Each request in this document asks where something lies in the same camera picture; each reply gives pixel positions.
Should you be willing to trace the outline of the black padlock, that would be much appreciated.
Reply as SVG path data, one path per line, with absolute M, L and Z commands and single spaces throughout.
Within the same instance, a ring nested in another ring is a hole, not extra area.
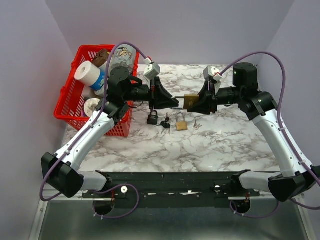
M 158 112 L 156 110 L 152 110 L 149 113 L 146 123 L 154 126 L 158 124 Z

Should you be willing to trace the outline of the black key bunch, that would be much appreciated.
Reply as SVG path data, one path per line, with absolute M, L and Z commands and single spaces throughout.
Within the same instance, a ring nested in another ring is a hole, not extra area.
M 165 116 L 165 119 L 163 121 L 160 122 L 160 124 L 156 125 L 156 127 L 161 126 L 162 127 L 162 131 L 161 134 L 163 134 L 166 130 L 168 130 L 168 133 L 171 133 L 171 124 L 169 123 L 170 118 L 169 118 L 169 114 L 167 113 Z

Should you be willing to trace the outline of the small silver key pair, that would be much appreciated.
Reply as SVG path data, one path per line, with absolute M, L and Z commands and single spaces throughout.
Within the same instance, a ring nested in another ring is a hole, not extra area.
M 201 125 L 201 124 L 198 124 L 197 121 L 195 120 L 195 121 L 194 121 L 193 128 L 194 128 L 195 130 L 199 130 L 201 127 L 202 127 L 202 125 Z

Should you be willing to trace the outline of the brass padlock with keys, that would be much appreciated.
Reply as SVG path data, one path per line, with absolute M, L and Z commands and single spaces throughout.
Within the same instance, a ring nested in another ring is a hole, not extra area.
M 186 122 L 185 115 L 181 111 L 176 113 L 176 130 L 177 131 L 188 130 L 188 123 Z

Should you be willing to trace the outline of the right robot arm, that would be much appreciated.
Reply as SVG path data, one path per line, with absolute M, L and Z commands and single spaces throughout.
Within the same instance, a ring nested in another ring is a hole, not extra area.
M 247 190 L 258 190 L 285 202 L 312 188 L 320 178 L 320 168 L 308 160 L 286 130 L 272 95 L 259 90 L 257 68 L 246 62 L 235 64 L 232 87 L 220 87 L 222 75 L 214 66 L 207 66 L 203 76 L 199 99 L 187 111 L 209 115 L 219 105 L 238 105 L 264 136 L 280 169 L 275 173 L 243 170 L 232 177 L 230 191 L 241 196 Z

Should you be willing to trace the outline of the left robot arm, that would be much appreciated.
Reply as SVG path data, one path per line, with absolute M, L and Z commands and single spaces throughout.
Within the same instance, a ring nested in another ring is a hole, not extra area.
M 149 64 L 143 73 L 150 81 L 146 85 L 127 68 L 114 68 L 104 84 L 104 97 L 86 124 L 56 153 L 46 152 L 42 156 L 43 184 L 49 184 L 67 198 L 86 190 L 93 190 L 101 198 L 107 197 L 111 191 L 107 178 L 98 172 L 79 172 L 79 168 L 100 138 L 129 111 L 129 101 L 148 102 L 153 110 L 179 105 L 179 101 L 164 89 L 159 74 L 160 67 L 156 63 Z

